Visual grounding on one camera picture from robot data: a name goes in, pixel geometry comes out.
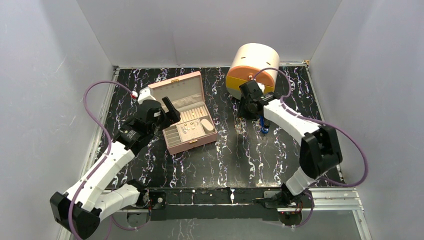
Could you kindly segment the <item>pink jewelry box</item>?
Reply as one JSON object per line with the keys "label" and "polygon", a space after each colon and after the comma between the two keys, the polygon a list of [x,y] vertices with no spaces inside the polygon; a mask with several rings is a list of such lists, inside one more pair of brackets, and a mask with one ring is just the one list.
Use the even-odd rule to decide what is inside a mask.
{"label": "pink jewelry box", "polygon": [[[162,98],[168,97],[180,112],[180,122],[162,131],[167,149],[171,155],[187,151],[205,144],[213,143],[218,138],[218,132],[208,107],[200,71],[184,74],[148,85],[152,95],[167,107]],[[210,120],[214,132],[205,134],[201,124],[202,119]]]}

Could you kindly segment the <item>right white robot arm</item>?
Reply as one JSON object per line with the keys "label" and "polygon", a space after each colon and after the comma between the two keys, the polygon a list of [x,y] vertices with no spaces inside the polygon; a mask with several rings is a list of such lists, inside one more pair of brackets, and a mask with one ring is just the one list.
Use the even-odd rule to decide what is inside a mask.
{"label": "right white robot arm", "polygon": [[280,191],[259,201],[265,207],[295,207],[307,188],[343,161],[336,129],[303,119],[278,94],[264,93],[255,80],[243,83],[239,89],[240,116],[258,116],[263,131],[274,123],[300,145],[298,169],[281,185]]}

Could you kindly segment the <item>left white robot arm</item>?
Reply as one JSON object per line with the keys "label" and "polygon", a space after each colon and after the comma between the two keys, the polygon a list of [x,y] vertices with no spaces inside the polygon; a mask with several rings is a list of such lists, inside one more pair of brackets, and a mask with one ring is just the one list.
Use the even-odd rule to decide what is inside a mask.
{"label": "left white robot arm", "polygon": [[140,109],[120,127],[114,137],[107,135],[108,147],[83,177],[64,193],[55,192],[49,202],[55,221],[77,240],[89,238],[101,221],[128,206],[150,205],[147,187],[136,179],[117,190],[104,190],[117,173],[145,148],[157,132],[180,121],[180,112],[171,100],[154,97],[143,89]]}

